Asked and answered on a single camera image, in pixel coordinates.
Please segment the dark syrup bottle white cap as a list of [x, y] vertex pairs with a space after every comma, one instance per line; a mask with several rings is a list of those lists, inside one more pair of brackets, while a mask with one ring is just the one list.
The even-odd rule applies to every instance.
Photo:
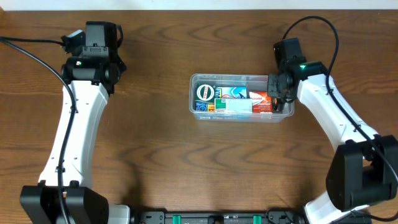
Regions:
[[285, 101], [281, 98], [272, 98], [272, 110], [274, 113], [283, 112]]

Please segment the red Panadol box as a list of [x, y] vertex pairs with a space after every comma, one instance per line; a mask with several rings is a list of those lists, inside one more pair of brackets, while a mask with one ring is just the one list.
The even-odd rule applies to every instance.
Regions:
[[272, 98], [266, 91], [250, 91], [253, 113], [272, 113]]

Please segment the blue KoolFever box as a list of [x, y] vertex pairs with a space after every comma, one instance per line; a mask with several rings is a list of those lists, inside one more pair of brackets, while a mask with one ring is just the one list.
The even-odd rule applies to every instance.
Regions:
[[215, 98], [212, 101], [198, 101], [195, 100], [194, 109], [196, 111], [215, 111], [215, 100], [217, 98], [247, 98], [247, 88], [246, 87], [215, 87]]

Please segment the white green medicine box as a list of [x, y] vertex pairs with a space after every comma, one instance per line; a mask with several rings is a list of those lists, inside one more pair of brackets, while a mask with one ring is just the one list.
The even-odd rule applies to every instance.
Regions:
[[217, 98], [215, 100], [217, 113], [252, 113], [250, 98]]

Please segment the clear plastic container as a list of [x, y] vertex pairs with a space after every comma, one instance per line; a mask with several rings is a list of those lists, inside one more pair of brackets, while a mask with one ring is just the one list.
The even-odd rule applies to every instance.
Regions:
[[284, 118], [292, 116], [294, 104], [286, 103], [281, 113], [217, 113], [207, 111], [196, 111], [194, 109], [195, 90], [198, 85], [209, 84], [216, 87], [246, 87], [247, 98], [250, 91], [267, 92], [267, 75], [232, 75], [232, 74], [205, 74], [196, 73], [190, 79], [189, 108], [196, 119], [199, 120], [223, 120], [223, 121], [244, 121], [244, 122], [267, 122], [278, 123]]

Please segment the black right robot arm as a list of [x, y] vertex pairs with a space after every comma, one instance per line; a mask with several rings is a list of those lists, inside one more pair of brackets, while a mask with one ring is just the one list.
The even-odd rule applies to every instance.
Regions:
[[295, 100], [314, 115], [335, 152], [326, 191], [304, 206], [309, 223], [368, 217], [362, 209], [397, 196], [397, 139], [367, 125], [336, 89], [321, 62], [309, 62], [297, 38], [274, 44], [278, 73], [269, 75], [273, 107]]

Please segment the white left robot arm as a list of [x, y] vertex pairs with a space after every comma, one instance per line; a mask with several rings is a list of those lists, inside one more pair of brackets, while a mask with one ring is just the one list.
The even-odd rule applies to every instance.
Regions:
[[114, 86], [127, 67], [118, 55], [123, 30], [89, 21], [63, 36], [71, 54], [62, 65], [63, 105], [55, 141], [37, 185], [25, 185], [20, 203], [32, 223], [129, 223], [127, 205], [110, 204], [92, 190], [93, 151]]

